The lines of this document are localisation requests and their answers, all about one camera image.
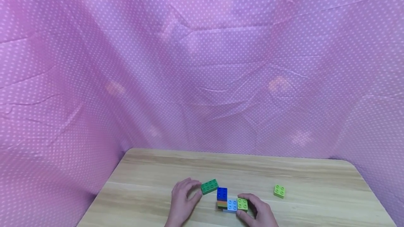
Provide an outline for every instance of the light blue lego brick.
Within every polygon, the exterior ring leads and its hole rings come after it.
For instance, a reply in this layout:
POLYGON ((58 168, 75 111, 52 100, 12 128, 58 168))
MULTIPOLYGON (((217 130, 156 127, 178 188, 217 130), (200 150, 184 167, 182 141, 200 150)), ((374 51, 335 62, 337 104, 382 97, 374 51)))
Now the light blue lego brick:
POLYGON ((224 209, 223 212, 226 213, 236 213, 237 212, 237 200, 228 200, 228 209, 224 209))

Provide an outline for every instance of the left hand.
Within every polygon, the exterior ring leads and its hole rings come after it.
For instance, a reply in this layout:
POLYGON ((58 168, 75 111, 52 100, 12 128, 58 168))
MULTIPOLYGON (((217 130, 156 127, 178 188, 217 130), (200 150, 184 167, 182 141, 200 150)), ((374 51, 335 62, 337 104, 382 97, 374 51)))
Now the left hand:
POLYGON ((201 182, 187 178, 177 182, 171 192, 171 207, 165 227, 181 227, 189 218, 196 204, 202 198, 202 191, 199 190, 192 198, 188 199, 189 191, 201 182))

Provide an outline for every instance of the blue lego brick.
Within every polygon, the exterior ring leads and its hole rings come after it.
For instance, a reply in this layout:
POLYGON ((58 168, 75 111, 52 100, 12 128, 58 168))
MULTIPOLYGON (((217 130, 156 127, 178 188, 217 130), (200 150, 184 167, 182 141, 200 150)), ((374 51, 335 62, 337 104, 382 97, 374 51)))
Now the blue lego brick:
POLYGON ((216 197, 217 197, 218 201, 227 201, 227 188, 226 187, 218 187, 216 197))
POLYGON ((236 213, 237 212, 237 200, 228 200, 228 209, 224 209, 223 212, 226 213, 236 213))

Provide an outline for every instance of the hand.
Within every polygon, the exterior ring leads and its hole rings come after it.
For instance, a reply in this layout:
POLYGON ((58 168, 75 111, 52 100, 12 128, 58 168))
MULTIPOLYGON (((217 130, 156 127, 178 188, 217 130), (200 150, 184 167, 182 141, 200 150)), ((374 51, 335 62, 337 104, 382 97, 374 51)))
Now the hand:
POLYGON ((191 199, 188 199, 189 191, 201 185, 201 182, 187 178, 177 182, 171 192, 170 213, 165 227, 181 227, 189 218, 196 204, 202 198, 202 191, 199 190, 191 199))
POLYGON ((249 200, 257 209, 257 216, 255 219, 244 211, 237 211, 237 216, 248 224, 249 227, 279 227, 274 214, 271 211, 271 207, 267 203, 264 203, 260 198, 253 194, 240 194, 239 198, 249 200))

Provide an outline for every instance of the right hand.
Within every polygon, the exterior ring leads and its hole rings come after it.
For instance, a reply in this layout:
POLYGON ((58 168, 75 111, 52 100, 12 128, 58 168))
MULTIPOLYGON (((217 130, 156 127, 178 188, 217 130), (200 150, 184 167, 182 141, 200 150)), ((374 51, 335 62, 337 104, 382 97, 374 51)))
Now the right hand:
POLYGON ((267 203, 261 201, 260 198, 253 194, 240 194, 238 197, 247 199, 257 209, 255 219, 244 211, 237 211, 237 216, 248 224, 249 227, 279 227, 271 211, 271 207, 267 203))

